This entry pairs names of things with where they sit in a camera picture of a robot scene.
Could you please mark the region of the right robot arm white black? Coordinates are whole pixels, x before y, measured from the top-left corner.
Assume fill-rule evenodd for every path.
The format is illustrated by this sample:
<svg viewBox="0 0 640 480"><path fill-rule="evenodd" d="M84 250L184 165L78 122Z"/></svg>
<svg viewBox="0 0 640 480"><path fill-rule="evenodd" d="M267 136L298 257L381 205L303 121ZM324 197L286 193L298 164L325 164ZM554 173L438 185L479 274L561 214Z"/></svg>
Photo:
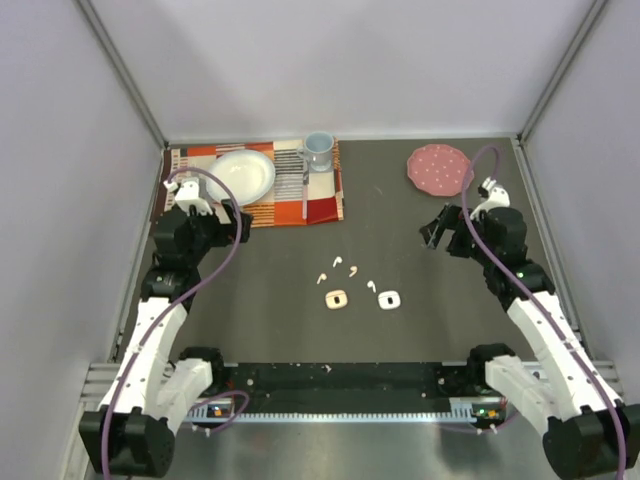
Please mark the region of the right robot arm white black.
<svg viewBox="0 0 640 480"><path fill-rule="evenodd" d="M470 217L447 204L420 230L429 248L453 233L446 248L476 261L488 290L518 327L539 363L536 378L506 345L470 351L467 384L476 394L500 393L540 435L561 479L612 473L623 478L639 456L639 407L628 404L598 373L569 325L545 269L528 256L522 214L497 207Z"/></svg>

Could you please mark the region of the white earbud case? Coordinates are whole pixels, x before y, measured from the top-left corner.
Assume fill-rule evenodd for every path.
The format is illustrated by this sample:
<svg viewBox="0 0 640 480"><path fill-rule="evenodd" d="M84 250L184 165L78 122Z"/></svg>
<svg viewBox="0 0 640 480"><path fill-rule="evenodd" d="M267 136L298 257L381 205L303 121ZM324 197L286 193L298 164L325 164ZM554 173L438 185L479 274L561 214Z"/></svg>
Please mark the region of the white earbud case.
<svg viewBox="0 0 640 480"><path fill-rule="evenodd" d="M401 306L400 294L395 290L388 290L378 294L378 305L384 311L394 310Z"/></svg>

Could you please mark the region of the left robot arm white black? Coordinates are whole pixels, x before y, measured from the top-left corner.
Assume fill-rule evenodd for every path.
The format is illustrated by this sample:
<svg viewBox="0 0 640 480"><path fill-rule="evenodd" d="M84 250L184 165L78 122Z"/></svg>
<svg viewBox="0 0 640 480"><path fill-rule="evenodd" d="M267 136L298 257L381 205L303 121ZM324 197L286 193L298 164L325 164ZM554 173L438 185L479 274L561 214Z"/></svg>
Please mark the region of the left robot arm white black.
<svg viewBox="0 0 640 480"><path fill-rule="evenodd" d="M212 280L200 276L200 262L213 248L236 249L249 239L251 215L230 199L222 207L227 222L174 206L152 229L152 264L126 353L99 407L84 412L79 423L89 461L106 479L164 477L177 432L198 398L226 387L221 354L212 347L187 348L173 373L165 373L195 294Z"/></svg>

